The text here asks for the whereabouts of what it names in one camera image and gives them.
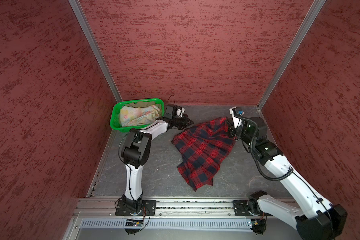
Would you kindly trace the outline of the red plaid skirt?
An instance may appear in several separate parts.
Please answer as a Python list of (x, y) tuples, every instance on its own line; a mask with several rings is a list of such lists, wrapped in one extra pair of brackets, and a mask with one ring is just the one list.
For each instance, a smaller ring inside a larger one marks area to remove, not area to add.
[(236, 143), (229, 136), (231, 126), (229, 118), (219, 117), (187, 128), (173, 138), (172, 144), (182, 156), (178, 171), (193, 191), (213, 185), (214, 176)]

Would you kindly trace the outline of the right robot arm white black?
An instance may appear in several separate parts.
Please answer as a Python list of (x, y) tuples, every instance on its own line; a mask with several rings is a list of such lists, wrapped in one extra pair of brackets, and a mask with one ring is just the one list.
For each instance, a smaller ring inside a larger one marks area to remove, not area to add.
[(282, 151), (267, 137), (267, 125), (261, 118), (233, 114), (231, 132), (251, 154), (260, 175), (280, 182), (297, 207), (276, 200), (265, 191), (249, 196), (245, 210), (252, 216), (271, 215), (294, 228), (303, 240), (334, 240), (345, 227), (348, 213), (340, 204), (333, 205), (316, 191), (292, 166)]

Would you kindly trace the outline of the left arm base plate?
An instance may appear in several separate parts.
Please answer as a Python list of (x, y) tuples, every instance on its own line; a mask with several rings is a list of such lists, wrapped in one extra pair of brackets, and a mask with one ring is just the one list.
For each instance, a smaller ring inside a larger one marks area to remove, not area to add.
[(140, 202), (118, 201), (116, 205), (116, 216), (154, 216), (156, 212), (156, 200), (142, 200)]

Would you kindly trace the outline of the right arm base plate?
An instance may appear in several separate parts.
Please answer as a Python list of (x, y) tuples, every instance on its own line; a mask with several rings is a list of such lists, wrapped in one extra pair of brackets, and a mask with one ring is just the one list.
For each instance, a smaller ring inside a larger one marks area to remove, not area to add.
[(256, 200), (234, 200), (233, 209), (236, 217), (272, 217), (272, 215), (264, 213)]

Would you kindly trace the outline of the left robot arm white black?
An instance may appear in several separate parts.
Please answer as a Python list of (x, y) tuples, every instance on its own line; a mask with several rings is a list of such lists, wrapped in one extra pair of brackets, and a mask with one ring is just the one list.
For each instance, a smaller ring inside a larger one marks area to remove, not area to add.
[(143, 212), (142, 175), (147, 163), (152, 141), (161, 134), (175, 128), (184, 130), (194, 122), (184, 114), (179, 118), (160, 118), (142, 129), (132, 128), (119, 147), (119, 158), (126, 167), (126, 190), (121, 198), (121, 207), (131, 215)]

